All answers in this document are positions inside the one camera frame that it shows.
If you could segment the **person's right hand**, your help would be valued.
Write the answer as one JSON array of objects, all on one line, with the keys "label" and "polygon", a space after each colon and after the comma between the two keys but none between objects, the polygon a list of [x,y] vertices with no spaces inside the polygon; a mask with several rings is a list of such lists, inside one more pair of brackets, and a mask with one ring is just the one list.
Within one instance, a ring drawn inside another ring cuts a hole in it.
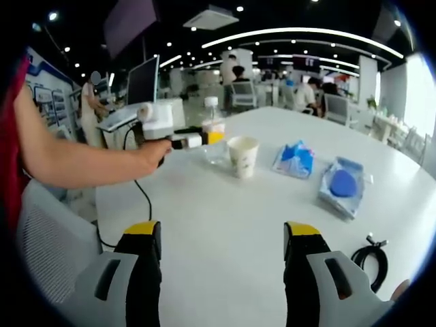
[{"label": "person's right hand", "polygon": [[396,302],[410,286],[410,283],[411,281],[409,279],[404,280],[400,285],[396,287],[390,299]]}]

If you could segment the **person's left hand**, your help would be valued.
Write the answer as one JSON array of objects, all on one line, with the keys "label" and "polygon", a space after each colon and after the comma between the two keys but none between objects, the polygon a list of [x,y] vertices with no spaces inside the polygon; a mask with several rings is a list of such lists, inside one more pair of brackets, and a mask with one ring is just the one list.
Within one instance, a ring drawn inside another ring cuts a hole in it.
[{"label": "person's left hand", "polygon": [[145,142],[135,151],[137,168],[134,179],[154,173],[171,150],[172,143],[167,139]]}]

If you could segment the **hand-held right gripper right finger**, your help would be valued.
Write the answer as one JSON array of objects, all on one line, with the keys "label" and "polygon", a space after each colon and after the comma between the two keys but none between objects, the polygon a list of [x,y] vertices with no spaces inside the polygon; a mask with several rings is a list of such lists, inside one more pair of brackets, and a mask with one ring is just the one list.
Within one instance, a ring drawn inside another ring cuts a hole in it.
[{"label": "hand-held right gripper right finger", "polygon": [[311,225],[286,222],[283,252],[287,326],[373,326],[394,304],[382,301],[363,269],[331,251]]}]

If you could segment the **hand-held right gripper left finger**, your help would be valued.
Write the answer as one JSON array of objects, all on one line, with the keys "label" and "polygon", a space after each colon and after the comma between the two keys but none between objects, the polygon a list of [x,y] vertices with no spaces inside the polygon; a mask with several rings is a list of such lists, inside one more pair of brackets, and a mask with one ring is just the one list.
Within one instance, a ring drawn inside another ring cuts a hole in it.
[{"label": "hand-held right gripper left finger", "polygon": [[137,223],[82,271],[66,300],[73,326],[159,326],[161,224]]}]

